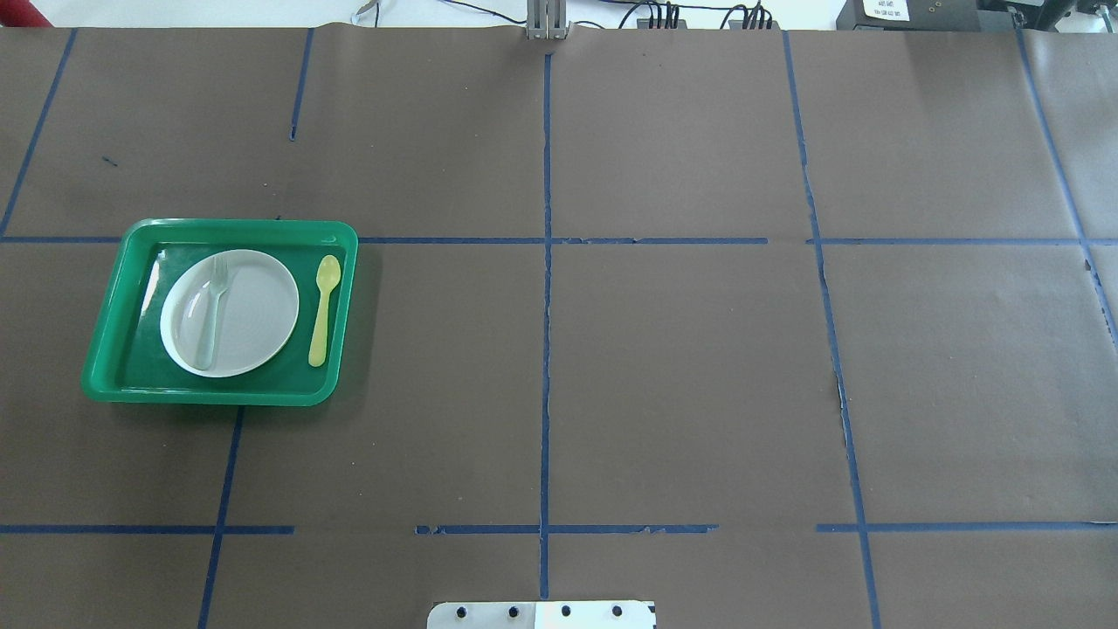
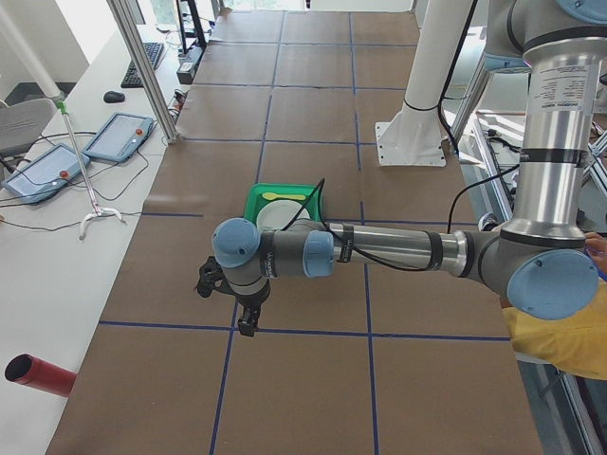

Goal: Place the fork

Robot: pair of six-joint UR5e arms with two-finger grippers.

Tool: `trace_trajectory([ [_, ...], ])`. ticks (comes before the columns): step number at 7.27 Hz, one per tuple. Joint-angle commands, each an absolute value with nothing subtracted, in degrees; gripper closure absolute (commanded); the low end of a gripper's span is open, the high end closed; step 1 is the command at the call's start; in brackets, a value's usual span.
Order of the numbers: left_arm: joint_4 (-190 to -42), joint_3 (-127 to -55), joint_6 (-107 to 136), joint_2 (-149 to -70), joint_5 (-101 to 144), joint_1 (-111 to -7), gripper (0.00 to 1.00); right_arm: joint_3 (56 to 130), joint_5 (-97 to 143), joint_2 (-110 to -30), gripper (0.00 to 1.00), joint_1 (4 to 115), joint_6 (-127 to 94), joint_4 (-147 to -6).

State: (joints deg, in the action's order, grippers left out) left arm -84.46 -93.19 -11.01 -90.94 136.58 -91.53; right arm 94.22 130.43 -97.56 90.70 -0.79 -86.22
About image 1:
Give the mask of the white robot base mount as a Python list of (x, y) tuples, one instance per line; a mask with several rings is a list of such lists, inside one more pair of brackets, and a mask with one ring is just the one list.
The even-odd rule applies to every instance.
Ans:
[(639, 600), (444, 602), (427, 628), (656, 628), (653, 602)]

